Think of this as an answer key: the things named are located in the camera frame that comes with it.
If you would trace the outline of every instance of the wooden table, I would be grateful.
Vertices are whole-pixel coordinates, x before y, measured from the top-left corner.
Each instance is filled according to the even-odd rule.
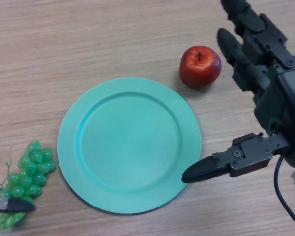
[[[254,0],[288,37],[295,53],[295,0]],[[84,91],[121,76],[160,81],[181,94],[202,131],[202,157],[231,140],[262,129],[252,94],[223,70],[207,92],[179,81],[182,53],[207,45],[220,55],[219,27],[233,30],[218,0],[0,0],[0,182],[11,145],[14,169],[33,138],[56,149],[66,111]],[[273,189],[275,161],[232,179],[192,184],[164,207],[146,214],[99,212],[71,193],[59,168],[50,176],[37,211],[1,236],[295,236],[295,224]],[[284,163],[280,184],[295,211],[292,172]]]

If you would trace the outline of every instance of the teal plate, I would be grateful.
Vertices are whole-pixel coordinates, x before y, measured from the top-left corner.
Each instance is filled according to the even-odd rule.
[[[58,160],[72,190],[104,211],[158,208],[185,187],[201,137],[186,101],[150,79],[117,78],[85,92],[65,115]]]

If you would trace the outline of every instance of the black object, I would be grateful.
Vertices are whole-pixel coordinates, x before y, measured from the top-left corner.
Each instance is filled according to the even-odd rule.
[[[215,153],[190,166],[182,176],[184,183],[208,180],[229,173],[237,177],[266,167],[273,155],[284,155],[291,149],[282,134],[263,137],[248,134],[234,139],[225,152]]]
[[[0,198],[0,213],[19,213],[35,211],[34,204],[19,198]]]
[[[257,15],[246,0],[221,3],[243,44],[220,28],[218,45],[233,67],[234,81],[242,91],[254,94],[254,114],[269,137],[249,134],[233,140],[226,152],[189,167],[182,176],[185,183],[225,173],[236,177],[267,166],[277,154],[295,168],[295,56],[285,47],[287,38],[265,14]]]

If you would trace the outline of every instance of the grape leaf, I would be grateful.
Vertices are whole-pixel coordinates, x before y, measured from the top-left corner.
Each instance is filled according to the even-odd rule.
[[[0,215],[0,230],[10,228],[16,222],[20,221],[25,216],[24,212],[21,213],[3,213]]]

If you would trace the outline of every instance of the red apple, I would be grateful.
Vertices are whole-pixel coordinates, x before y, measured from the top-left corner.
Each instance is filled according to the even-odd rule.
[[[184,52],[179,74],[182,82],[192,89],[211,85],[222,70],[221,58],[206,46],[193,46]]]

